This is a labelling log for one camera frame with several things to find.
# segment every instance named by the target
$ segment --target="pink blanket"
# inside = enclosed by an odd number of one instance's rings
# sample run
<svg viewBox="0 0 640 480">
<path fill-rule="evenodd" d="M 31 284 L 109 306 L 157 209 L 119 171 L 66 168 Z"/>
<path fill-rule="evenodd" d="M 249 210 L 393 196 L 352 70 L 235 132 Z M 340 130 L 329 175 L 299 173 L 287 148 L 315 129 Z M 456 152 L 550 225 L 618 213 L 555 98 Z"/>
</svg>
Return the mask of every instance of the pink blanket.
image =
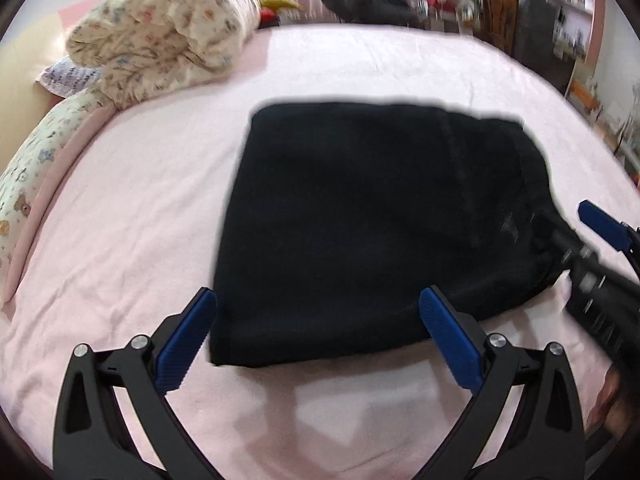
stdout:
<svg viewBox="0 0 640 480">
<path fill-rule="evenodd" d="M 305 25 L 259 32 L 228 82 L 137 105 L 114 118 L 78 160 L 49 208 L 22 283 L 5 306 L 0 403 L 51 463 L 58 391 L 72 348 L 122 346 L 151 333 L 210 285 L 225 201 L 251 114 L 275 100 L 439 104 L 520 118 L 545 151 L 567 219 L 590 199 L 631 225 L 640 201 L 602 142 L 555 92 L 499 51 L 465 36 L 392 27 Z M 565 345 L 584 411 L 607 362 L 561 313 L 563 276 L 485 326 L 514 344 Z M 513 413 L 517 392 L 508 409 Z M 328 361 L 215 368 L 204 350 L 168 400 L 229 480 L 409 479 L 467 402 L 424 342 Z M 125 406 L 145 459 L 157 463 Z M 498 449 L 503 421 L 483 460 Z"/>
</svg>

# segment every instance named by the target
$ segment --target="folded black fabric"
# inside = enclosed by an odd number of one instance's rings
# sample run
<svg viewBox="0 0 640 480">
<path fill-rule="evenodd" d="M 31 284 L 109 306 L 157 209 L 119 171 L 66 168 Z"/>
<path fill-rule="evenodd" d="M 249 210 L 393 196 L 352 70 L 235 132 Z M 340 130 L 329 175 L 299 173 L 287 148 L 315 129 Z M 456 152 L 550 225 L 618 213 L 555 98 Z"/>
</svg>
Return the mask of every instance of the folded black fabric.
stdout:
<svg viewBox="0 0 640 480">
<path fill-rule="evenodd" d="M 519 306 L 562 268 L 534 241 L 542 211 L 564 224 L 515 122 L 403 104 L 264 108 L 226 212 L 210 358 L 258 367 L 417 342 L 430 285 L 479 320 Z"/>
</svg>

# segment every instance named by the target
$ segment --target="pillow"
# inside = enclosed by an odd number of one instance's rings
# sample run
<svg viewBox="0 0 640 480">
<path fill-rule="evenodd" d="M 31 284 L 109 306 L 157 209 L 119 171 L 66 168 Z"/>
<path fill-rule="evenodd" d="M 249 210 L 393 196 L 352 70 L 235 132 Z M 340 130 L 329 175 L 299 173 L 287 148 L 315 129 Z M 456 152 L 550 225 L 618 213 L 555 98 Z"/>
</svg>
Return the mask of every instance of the pillow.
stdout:
<svg viewBox="0 0 640 480">
<path fill-rule="evenodd" d="M 287 11 L 287 16 L 297 23 L 340 23 L 340 18 L 322 3 L 322 0 L 293 0 L 302 10 Z"/>
<path fill-rule="evenodd" d="M 0 300 L 15 294 L 58 184 L 115 111 L 96 88 L 67 98 L 40 121 L 0 176 Z"/>
<path fill-rule="evenodd" d="M 102 67 L 97 86 L 119 108 L 226 77 L 260 24 L 258 0 L 107 0 L 66 42 Z"/>
<path fill-rule="evenodd" d="M 36 79 L 45 90 L 60 97 L 71 97 L 100 78 L 99 68 L 78 66 L 69 56 L 44 69 Z"/>
</svg>

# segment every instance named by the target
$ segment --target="metal screw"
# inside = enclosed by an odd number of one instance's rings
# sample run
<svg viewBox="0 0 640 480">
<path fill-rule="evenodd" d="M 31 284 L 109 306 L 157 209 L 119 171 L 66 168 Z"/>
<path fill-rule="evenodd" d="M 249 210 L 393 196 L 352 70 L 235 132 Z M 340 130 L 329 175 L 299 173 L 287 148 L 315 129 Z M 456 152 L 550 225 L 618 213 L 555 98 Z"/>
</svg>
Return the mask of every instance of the metal screw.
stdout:
<svg viewBox="0 0 640 480">
<path fill-rule="evenodd" d="M 597 281 L 598 279 L 593 274 L 587 272 L 584 275 L 584 278 L 580 280 L 580 285 L 578 285 L 578 288 L 580 288 L 580 290 L 585 294 L 589 294 L 593 290 L 593 287 L 596 286 Z"/>
<path fill-rule="evenodd" d="M 507 344 L 507 338 L 502 334 L 491 334 L 489 336 L 489 343 L 491 343 L 491 346 L 495 346 L 496 348 L 502 348 Z"/>
<path fill-rule="evenodd" d="M 564 352 L 564 348 L 562 348 L 562 345 L 560 343 L 551 343 L 549 345 L 549 351 L 553 355 L 562 355 L 562 352 Z"/>
<path fill-rule="evenodd" d="M 588 248 L 586 245 L 582 246 L 582 248 L 580 249 L 580 256 L 582 256 L 583 258 L 588 258 L 592 254 L 593 254 L 593 251 L 590 248 Z"/>
<path fill-rule="evenodd" d="M 568 250 L 567 252 L 565 252 L 564 255 L 562 256 L 562 264 L 564 265 L 565 263 L 567 263 L 571 259 L 572 255 L 573 253 L 571 252 L 571 250 Z"/>
<path fill-rule="evenodd" d="M 137 335 L 131 340 L 131 346 L 136 350 L 143 349 L 149 344 L 149 338 L 146 335 Z"/>
<path fill-rule="evenodd" d="M 86 355 L 88 351 L 89 351 L 89 347 L 84 343 L 82 343 L 74 348 L 74 355 L 76 357 L 83 357 Z"/>
</svg>

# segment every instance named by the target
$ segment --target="teddy bear print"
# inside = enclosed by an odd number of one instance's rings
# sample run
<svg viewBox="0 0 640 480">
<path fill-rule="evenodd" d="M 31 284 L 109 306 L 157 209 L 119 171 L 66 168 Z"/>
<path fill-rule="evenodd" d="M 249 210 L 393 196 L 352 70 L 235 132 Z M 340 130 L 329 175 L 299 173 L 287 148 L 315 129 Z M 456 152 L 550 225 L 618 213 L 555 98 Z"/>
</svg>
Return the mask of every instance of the teddy bear print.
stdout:
<svg viewBox="0 0 640 480">
<path fill-rule="evenodd" d="M 27 197 L 24 193 L 20 193 L 18 200 L 15 201 L 14 211 L 20 211 L 22 216 L 29 216 L 31 212 L 31 205 L 27 203 Z"/>
<path fill-rule="evenodd" d="M 38 155 L 38 160 L 40 161 L 41 164 L 43 162 L 46 162 L 47 160 L 50 160 L 51 162 L 53 162 L 54 160 L 53 153 L 55 151 L 56 151 L 55 148 L 51 148 L 50 150 L 40 150 L 40 154 Z"/>
</svg>

